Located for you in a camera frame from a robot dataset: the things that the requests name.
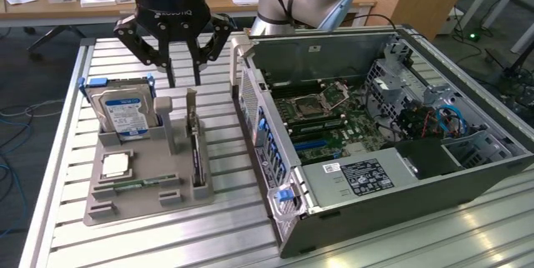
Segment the black graphics card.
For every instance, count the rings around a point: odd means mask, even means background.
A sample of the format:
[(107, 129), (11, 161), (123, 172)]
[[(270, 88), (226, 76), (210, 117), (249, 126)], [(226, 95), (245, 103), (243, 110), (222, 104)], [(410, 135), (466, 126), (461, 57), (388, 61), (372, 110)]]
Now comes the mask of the black graphics card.
[(189, 88), (186, 93), (186, 120), (187, 120), (187, 135), (191, 141), (193, 148), (193, 183), (195, 187), (206, 185), (205, 167), (201, 151), (201, 135), (202, 127), (197, 111), (197, 90)]

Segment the black chair base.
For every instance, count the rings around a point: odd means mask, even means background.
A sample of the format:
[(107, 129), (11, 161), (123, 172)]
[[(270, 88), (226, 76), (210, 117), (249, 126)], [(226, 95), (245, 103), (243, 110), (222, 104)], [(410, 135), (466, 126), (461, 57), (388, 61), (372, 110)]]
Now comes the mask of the black chair base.
[(94, 46), (99, 42), (97, 38), (87, 37), (77, 25), (63, 24), (54, 26), (53, 29), (27, 48), (28, 59), (32, 62), (43, 61), (45, 56), (42, 53), (38, 53), (36, 50), (43, 45), (50, 43), (53, 39), (58, 37), (63, 32), (71, 32), (79, 38), (79, 46), (82, 47)]

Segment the hard disk with blue caddy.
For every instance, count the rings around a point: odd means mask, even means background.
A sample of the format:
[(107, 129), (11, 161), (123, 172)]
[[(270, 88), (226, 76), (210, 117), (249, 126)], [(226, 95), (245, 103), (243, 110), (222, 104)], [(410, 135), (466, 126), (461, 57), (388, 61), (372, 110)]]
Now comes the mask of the hard disk with blue caddy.
[(150, 128), (161, 125), (154, 110), (154, 77), (150, 74), (131, 79), (82, 77), (78, 85), (99, 119), (101, 131), (115, 132), (121, 141), (146, 139)]

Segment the silver CPU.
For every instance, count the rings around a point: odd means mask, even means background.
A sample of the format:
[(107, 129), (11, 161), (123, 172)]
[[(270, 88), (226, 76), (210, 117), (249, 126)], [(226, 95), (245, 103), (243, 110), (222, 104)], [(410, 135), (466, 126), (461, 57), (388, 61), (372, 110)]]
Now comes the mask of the silver CPU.
[(105, 178), (125, 176), (129, 171), (130, 155), (110, 154), (103, 159), (102, 175)]

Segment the blue expansion slot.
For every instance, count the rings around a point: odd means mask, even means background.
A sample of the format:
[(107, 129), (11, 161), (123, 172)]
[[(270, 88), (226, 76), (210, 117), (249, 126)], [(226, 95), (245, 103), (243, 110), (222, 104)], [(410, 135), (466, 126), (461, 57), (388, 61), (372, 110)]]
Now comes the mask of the blue expansion slot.
[(293, 146), (297, 151), (305, 151), (309, 149), (324, 148), (328, 146), (328, 144), (329, 144), (328, 140), (318, 139), (312, 141), (294, 142)]

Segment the green motherboard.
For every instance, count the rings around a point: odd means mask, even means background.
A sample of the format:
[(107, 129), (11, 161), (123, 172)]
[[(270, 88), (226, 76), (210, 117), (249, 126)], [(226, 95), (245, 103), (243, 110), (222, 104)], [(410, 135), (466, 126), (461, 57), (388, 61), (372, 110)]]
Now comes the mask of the green motherboard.
[[(348, 125), (330, 131), (293, 135), (289, 123), (326, 118), (299, 118), (293, 105), (294, 98), (309, 94), (321, 94), (336, 81), (346, 84), (350, 97), (334, 106), (325, 100), (322, 103), (332, 112), (326, 117), (346, 119)], [(325, 139), (329, 142), (324, 148), (297, 151), (303, 165), (378, 151), (389, 147), (389, 143), (396, 140), (394, 136), (398, 135), (398, 132), (392, 131), (393, 127), (388, 126), (385, 122), (380, 122), (380, 116), (372, 116), (365, 109), (366, 90), (362, 87), (352, 86), (345, 79), (337, 78), (329, 82), (318, 80), (313, 84), (277, 87), (273, 89), (271, 94), (291, 143), (318, 139)]]

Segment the green RAM stick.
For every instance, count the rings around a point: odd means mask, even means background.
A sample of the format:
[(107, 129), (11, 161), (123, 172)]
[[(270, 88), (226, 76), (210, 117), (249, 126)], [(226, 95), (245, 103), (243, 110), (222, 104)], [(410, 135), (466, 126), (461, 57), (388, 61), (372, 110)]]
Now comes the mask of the green RAM stick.
[(154, 177), (154, 178), (150, 178), (150, 179), (126, 181), (126, 182), (122, 182), (119, 184), (114, 184), (113, 188), (117, 191), (129, 191), (129, 190), (134, 190), (134, 189), (141, 189), (141, 188), (145, 188), (145, 187), (155, 186), (165, 180), (167, 180), (166, 176)]

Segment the grey parts rack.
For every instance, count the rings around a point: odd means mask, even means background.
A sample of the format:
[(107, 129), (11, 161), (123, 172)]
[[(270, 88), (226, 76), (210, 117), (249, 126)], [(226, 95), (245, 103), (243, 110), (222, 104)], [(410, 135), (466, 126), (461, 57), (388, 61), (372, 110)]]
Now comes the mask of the grey parts rack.
[[(162, 123), (158, 127), (150, 128), (146, 139), (121, 141), (115, 132), (99, 133), (83, 217), (83, 223), (87, 226), (183, 210), (214, 201), (205, 123), (199, 119), (206, 185), (195, 187), (191, 139), (187, 135), (187, 110), (183, 118), (171, 119), (173, 100), (169, 96), (157, 97), (154, 110), (162, 118)], [(125, 176), (105, 178), (103, 159), (107, 155), (119, 153), (130, 155), (129, 171)], [(114, 184), (126, 181), (162, 176), (166, 176), (167, 180), (155, 186), (129, 191), (117, 191), (113, 188)]]

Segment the grey power supply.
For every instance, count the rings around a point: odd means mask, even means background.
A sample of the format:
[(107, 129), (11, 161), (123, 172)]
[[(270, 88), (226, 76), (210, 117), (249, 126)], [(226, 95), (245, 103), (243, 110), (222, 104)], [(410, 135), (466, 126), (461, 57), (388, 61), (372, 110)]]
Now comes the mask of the grey power supply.
[(299, 170), (309, 215), (420, 185), (413, 165), (394, 147), (309, 164)]

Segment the dark grey PC case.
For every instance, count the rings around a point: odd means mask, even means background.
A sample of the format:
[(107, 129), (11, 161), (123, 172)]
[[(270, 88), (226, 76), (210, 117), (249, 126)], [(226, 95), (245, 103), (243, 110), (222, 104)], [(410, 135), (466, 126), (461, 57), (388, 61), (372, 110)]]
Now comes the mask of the dark grey PC case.
[[(408, 27), (241, 34), (230, 50), (233, 97), (282, 257), (460, 206), (534, 165), (534, 129)], [(394, 147), (412, 163), (420, 185), (309, 215), (305, 165), (271, 91), (337, 78), (366, 90), (366, 111), (398, 132), (384, 149)], [(478, 131), (493, 134), (513, 157), (464, 168), (442, 139)], [(282, 189), (293, 189), (291, 201), (277, 200)]]

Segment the metal disk bay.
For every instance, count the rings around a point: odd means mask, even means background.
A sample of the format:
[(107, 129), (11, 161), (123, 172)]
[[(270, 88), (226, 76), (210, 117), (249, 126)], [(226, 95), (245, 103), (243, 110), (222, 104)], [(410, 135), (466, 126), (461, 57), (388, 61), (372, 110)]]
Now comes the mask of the metal disk bay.
[(488, 131), (454, 139), (442, 139), (442, 145), (464, 168), (473, 168), (513, 157), (513, 153)]

